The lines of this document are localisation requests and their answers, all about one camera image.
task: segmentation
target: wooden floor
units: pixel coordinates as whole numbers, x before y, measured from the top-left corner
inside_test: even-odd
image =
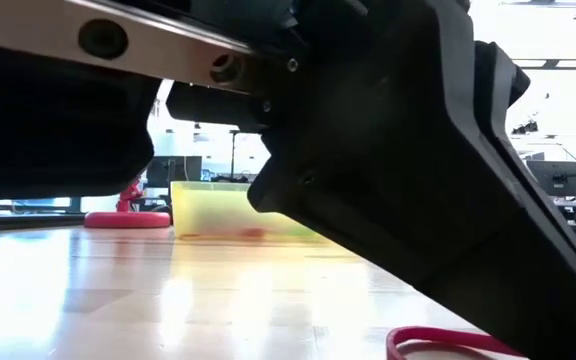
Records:
[[[0,359],[382,360],[403,325],[473,329],[328,242],[0,233]]]

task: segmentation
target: red rubber band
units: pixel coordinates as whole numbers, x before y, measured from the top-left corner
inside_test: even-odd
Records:
[[[387,359],[406,360],[406,358],[397,350],[397,346],[410,340],[433,341],[450,345],[466,346],[498,354],[523,357],[520,353],[489,335],[411,326],[397,328],[388,333],[388,337],[386,338],[386,349],[388,352]]]

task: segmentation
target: black plastic housing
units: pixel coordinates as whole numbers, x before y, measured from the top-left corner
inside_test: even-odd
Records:
[[[259,115],[283,127],[263,135],[272,156],[251,203],[531,359],[576,359],[576,236],[503,130],[526,79],[494,45],[476,67],[472,24],[456,2],[369,7],[347,15],[351,38],[320,37],[300,70],[308,80],[276,89],[276,112]],[[309,25],[317,31],[300,24]]]
[[[253,116],[255,109],[263,109],[263,99],[234,92],[175,82],[166,106],[175,119],[213,124],[227,122],[248,133],[261,132],[267,127]]]
[[[0,49],[0,199],[118,193],[161,80]]]

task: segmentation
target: red object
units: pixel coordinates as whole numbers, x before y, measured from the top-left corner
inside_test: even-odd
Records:
[[[144,193],[139,190],[139,180],[135,180],[126,190],[119,193],[119,201],[117,201],[117,211],[129,212],[132,211],[130,202],[139,199]]]
[[[386,338],[387,360],[406,360],[397,346],[410,340],[425,340],[456,346],[466,346],[477,350],[523,357],[523,355],[502,344],[497,339],[483,334],[443,330],[429,327],[411,326],[392,330]]]
[[[247,228],[241,231],[241,236],[252,237],[252,238],[262,238],[266,234],[266,230],[263,228]]]
[[[87,228],[139,229],[170,226],[170,215],[163,212],[92,212],[86,214]]]

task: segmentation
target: metal rail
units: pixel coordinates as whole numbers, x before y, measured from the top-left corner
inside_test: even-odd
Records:
[[[285,70],[244,42],[104,0],[0,0],[0,47],[242,93]]]

